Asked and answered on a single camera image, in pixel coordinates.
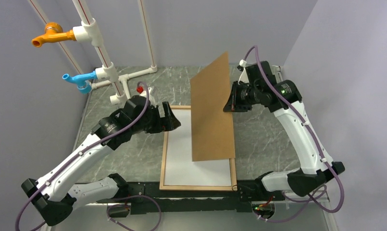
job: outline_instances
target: orange faucet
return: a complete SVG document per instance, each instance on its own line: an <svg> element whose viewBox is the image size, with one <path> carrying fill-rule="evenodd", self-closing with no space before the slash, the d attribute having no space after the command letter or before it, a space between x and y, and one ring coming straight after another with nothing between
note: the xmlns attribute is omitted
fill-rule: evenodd
<svg viewBox="0 0 387 231"><path fill-rule="evenodd" d="M57 23L47 23L45 26L45 34L32 39L32 45L41 47L45 42L61 42L66 40L76 41L73 30L63 32L62 27Z"/></svg>

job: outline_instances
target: blue faucet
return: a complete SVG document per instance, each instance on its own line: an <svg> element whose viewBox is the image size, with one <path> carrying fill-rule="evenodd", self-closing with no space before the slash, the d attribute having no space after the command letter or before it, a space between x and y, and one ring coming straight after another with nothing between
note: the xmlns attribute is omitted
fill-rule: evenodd
<svg viewBox="0 0 387 231"><path fill-rule="evenodd" d="M91 86L88 82L90 79L97 79L96 71L87 74L77 75L75 77L70 77L69 74L64 74L63 79L69 83L74 83L77 85L77 89L83 93L87 94L91 91Z"/></svg>

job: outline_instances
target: wooden frame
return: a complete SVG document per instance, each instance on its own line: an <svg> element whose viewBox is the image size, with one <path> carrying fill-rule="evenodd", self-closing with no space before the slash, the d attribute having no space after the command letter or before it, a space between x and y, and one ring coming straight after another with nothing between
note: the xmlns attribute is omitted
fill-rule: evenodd
<svg viewBox="0 0 387 231"><path fill-rule="evenodd" d="M190 106L171 106L171 109L190 110ZM168 149L168 132L165 132L162 150L161 178L159 182L160 190L196 190L196 191L233 191L233 186L237 185L236 164L230 158L230 179L231 186L192 186L192 185L165 185L166 153Z"/></svg>

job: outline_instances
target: pipe fitting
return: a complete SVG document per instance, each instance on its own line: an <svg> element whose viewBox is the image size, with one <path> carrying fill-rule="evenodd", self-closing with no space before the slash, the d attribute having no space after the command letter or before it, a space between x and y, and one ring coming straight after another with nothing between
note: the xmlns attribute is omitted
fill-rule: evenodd
<svg viewBox="0 0 387 231"><path fill-rule="evenodd" d="M46 42L61 42L66 40L76 41L73 30L63 32L62 27L54 22L45 25L45 33L32 39L32 45L41 47Z"/></svg>
<svg viewBox="0 0 387 231"><path fill-rule="evenodd" d="M108 79L110 82L115 82L118 80L117 70L114 67L114 64L111 62L109 67L104 65L100 68L96 68L96 74L98 80Z"/></svg>
<svg viewBox="0 0 387 231"><path fill-rule="evenodd" d="M103 38L94 18L90 25L81 22L81 26L73 27L73 32L76 40L79 42L91 41L94 47L101 47L103 45Z"/></svg>
<svg viewBox="0 0 387 231"><path fill-rule="evenodd" d="M92 90L89 80L90 79L97 79L97 74L96 74L96 71L93 71L93 72L87 73L87 74L77 75L74 77L70 77L69 74L64 74L63 79L69 83L76 84L77 89L82 94L87 94Z"/></svg>

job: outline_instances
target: cardboard sheet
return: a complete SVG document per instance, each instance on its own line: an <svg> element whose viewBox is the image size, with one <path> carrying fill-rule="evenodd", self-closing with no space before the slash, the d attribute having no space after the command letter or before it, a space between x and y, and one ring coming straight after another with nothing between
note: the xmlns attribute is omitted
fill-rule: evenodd
<svg viewBox="0 0 387 231"><path fill-rule="evenodd" d="M165 134L160 189L231 191L237 183L234 160L192 162L191 111L172 108L182 125Z"/></svg>
<svg viewBox="0 0 387 231"><path fill-rule="evenodd" d="M193 161L235 158L230 88L227 52L190 80Z"/></svg>

